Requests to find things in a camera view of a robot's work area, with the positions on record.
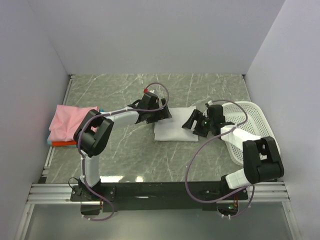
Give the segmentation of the white t shirt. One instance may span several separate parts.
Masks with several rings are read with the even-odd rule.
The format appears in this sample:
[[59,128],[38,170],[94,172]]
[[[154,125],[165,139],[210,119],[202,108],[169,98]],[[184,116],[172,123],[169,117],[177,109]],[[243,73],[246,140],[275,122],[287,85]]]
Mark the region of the white t shirt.
[[195,106],[169,108],[172,118],[154,124],[154,140],[158,142],[198,142],[199,138],[190,129],[183,129]]

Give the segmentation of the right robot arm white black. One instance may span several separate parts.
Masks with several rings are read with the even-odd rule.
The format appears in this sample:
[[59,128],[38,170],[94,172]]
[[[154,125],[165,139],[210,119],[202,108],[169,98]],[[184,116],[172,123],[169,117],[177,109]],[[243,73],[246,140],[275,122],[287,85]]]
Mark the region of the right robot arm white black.
[[206,103],[204,112],[193,110],[183,129],[207,137],[209,133],[224,141],[231,158],[242,169],[221,178],[219,193],[230,200],[237,189],[282,178],[285,170],[281,152],[262,110],[249,101]]

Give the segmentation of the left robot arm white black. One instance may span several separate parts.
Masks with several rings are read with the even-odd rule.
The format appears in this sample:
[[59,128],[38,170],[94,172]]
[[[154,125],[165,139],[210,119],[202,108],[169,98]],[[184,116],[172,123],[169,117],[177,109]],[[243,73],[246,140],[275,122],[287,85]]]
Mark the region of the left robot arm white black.
[[105,150],[113,130],[141,122],[156,123],[172,117],[167,99],[160,99],[154,92],[144,90],[141,99],[115,111],[89,110],[74,133],[81,160],[79,186],[88,201],[100,195],[100,154]]

